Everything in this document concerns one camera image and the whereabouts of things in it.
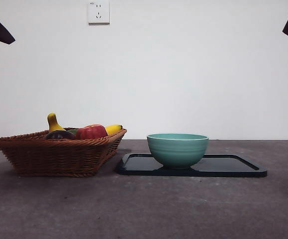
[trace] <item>red apple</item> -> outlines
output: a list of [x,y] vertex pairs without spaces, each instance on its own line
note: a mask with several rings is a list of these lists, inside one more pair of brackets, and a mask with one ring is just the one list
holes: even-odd
[[93,139],[107,136],[105,127],[101,124],[91,124],[79,128],[75,134],[76,139]]

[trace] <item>teal bowl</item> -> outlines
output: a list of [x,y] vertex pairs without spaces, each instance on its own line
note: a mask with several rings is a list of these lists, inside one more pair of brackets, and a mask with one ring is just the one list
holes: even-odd
[[186,133],[158,133],[147,136],[152,156],[166,168],[185,169],[205,154],[209,138]]

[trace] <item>basket rim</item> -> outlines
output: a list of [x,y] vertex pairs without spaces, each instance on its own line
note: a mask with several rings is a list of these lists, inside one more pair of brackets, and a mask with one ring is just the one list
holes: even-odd
[[[74,127],[67,127],[64,128],[65,130],[69,129],[78,129]],[[110,134],[105,137],[96,138],[96,139],[44,139],[44,138],[29,138],[35,135],[40,134],[47,134],[49,130],[43,130],[34,133],[28,134],[20,134],[8,137],[0,137],[0,144],[4,145],[14,145],[18,144],[19,146],[55,146],[55,145],[62,145],[62,146],[74,146],[74,145],[102,145],[113,143],[118,138],[123,137],[124,134],[127,132],[127,129],[122,128],[120,131]]]

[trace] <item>brown wicker basket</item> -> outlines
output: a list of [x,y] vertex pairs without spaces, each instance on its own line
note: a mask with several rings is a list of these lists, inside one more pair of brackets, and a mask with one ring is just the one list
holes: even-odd
[[0,150],[18,176],[93,176],[117,153],[127,130],[122,128],[106,137],[85,140],[46,140],[48,132],[0,137]]

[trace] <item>concrete floor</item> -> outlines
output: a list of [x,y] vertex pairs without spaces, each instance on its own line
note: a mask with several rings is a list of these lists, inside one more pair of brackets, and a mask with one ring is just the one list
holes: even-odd
[[124,176],[122,140],[94,177],[17,177],[0,152],[0,239],[288,239],[288,141],[211,140],[208,154],[244,156],[264,178]]

